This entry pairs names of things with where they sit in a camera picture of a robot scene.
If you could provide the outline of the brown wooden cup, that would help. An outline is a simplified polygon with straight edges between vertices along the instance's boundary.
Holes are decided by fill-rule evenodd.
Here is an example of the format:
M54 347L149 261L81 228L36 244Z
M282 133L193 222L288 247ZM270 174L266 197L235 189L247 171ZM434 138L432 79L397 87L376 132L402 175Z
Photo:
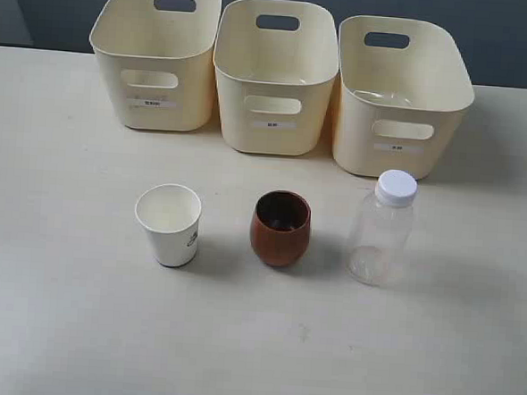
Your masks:
M309 246L311 221L311 208L297 193L285 189L265 193L251 219L251 247L268 266L293 265Z

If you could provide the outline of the left cream plastic bin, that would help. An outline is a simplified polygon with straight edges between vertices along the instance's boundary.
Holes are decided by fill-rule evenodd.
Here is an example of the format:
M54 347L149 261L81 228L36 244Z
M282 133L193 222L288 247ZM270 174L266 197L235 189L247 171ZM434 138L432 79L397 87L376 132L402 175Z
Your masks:
M221 13L222 0L107 0L88 40L123 125L191 131L207 124Z

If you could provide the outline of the cream plastic bin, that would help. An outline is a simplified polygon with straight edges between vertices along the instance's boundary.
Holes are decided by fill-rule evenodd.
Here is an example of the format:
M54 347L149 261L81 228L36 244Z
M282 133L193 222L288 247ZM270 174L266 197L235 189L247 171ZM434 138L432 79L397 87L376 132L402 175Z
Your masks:
M322 132L339 74L331 12L292 0L237 0L213 52L222 136L243 153L304 155Z
M359 176L426 177L475 95L453 37L427 21L349 17L339 26L339 69L337 165Z
M191 131L207 124L221 13L222 0L107 0L88 40L123 125Z

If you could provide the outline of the clear plastic bottle white cap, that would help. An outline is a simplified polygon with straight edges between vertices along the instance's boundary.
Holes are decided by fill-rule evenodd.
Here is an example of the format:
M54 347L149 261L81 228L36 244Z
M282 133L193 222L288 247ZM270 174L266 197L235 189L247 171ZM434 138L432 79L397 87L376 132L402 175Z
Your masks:
M386 170L356 214L347 239L346 268L361 283L383 284L414 224L415 178Z

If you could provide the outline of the right cream plastic bin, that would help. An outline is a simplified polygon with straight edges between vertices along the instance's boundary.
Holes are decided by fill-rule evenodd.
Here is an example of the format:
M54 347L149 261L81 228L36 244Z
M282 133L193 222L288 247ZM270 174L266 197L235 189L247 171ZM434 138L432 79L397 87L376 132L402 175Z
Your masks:
M337 165L359 176L426 177L475 95L453 37L427 21L349 17L339 26L339 69Z

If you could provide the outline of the white paper cup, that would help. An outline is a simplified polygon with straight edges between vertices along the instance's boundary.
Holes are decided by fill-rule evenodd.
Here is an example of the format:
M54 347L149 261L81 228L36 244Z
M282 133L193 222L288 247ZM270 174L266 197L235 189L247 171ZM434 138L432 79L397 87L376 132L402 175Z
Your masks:
M201 203L194 190L180 184L158 185L139 197L135 217L145 230L160 265L182 267L194 258Z

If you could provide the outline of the middle cream plastic bin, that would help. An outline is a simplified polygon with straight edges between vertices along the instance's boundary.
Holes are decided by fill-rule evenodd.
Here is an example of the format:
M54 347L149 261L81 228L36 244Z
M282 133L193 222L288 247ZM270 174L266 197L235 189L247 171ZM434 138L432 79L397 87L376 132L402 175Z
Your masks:
M339 74L331 12L292 0L237 0L213 52L222 136L243 153L304 155L322 132Z

